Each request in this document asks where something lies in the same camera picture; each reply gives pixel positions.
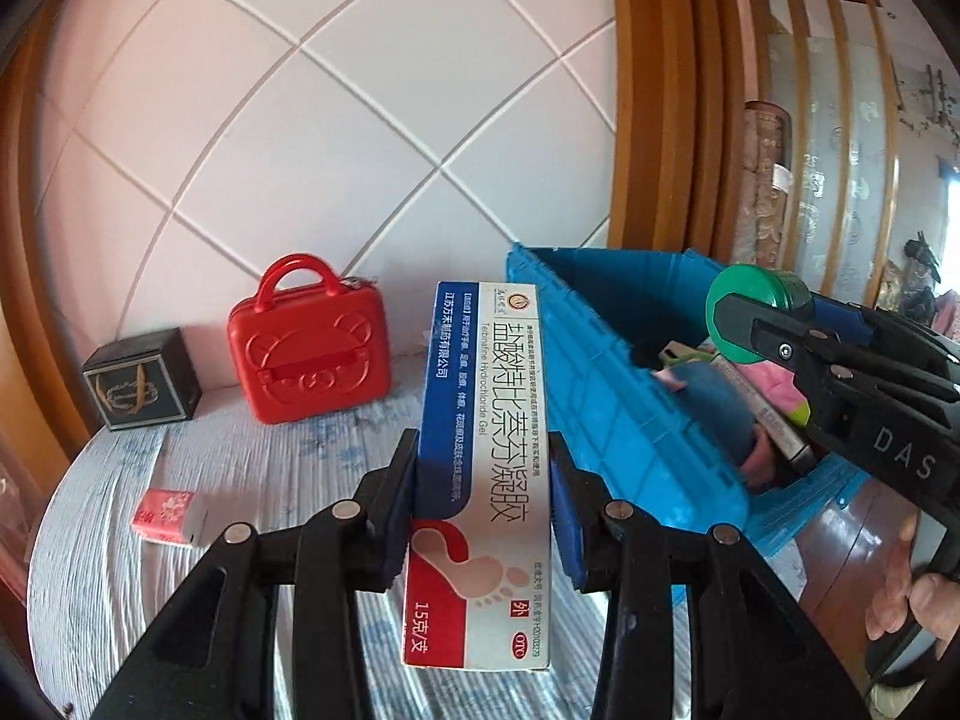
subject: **tablecloth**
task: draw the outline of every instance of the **tablecloth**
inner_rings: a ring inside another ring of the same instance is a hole
[[[102,430],[67,471],[37,535],[28,622],[37,678],[56,706],[90,717],[96,702],[157,610],[203,549],[141,541],[130,519],[147,487],[198,490],[209,513],[200,537],[232,522],[263,532],[304,523],[351,497],[368,470],[385,466],[407,427],[421,418],[424,360],[395,361],[383,400],[288,425],[253,420],[238,389],[203,396],[191,422]],[[791,543],[772,561],[795,597],[805,584]],[[553,560],[551,665],[541,672],[459,673],[400,663],[402,578],[386,594],[359,596],[371,697],[380,718],[581,720],[589,716],[606,619],[601,594],[575,592]],[[291,718],[292,591],[280,592],[275,642],[275,716]],[[675,714],[689,712],[685,605],[676,628]]]

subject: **metal pin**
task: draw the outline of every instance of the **metal pin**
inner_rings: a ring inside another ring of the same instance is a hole
[[[337,519],[353,519],[357,514],[360,514],[360,504],[349,498],[333,504],[333,517]]]
[[[725,547],[733,546],[733,544],[740,541],[740,531],[734,528],[733,525],[723,523],[713,528],[713,537],[717,543],[723,544]]]
[[[613,519],[630,519],[634,515],[634,507],[628,501],[611,501],[604,511]]]
[[[246,522],[234,522],[224,531],[224,541],[227,544],[242,544],[253,535],[253,528]]]

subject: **small pink box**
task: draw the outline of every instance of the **small pink box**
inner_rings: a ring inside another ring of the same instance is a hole
[[[131,528],[146,541],[197,546],[206,507],[197,493],[186,490],[147,490],[133,514]]]

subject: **suitcase handle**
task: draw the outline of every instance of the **suitcase handle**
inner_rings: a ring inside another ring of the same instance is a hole
[[[256,291],[256,304],[253,311],[263,314],[274,307],[274,295],[277,292],[277,284],[280,279],[291,274],[294,271],[313,271],[320,276],[320,284],[325,287],[326,293],[330,298],[336,295],[342,295],[347,291],[337,274],[319,257],[312,254],[288,254],[277,260],[260,279],[260,287]]]

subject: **red and white box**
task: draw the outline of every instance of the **red and white box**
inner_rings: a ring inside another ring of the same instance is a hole
[[[550,483],[536,288],[437,288],[403,662],[549,665]]]
[[[131,528],[144,541],[177,546],[198,546],[206,520],[203,498],[187,490],[150,488],[140,500]]]

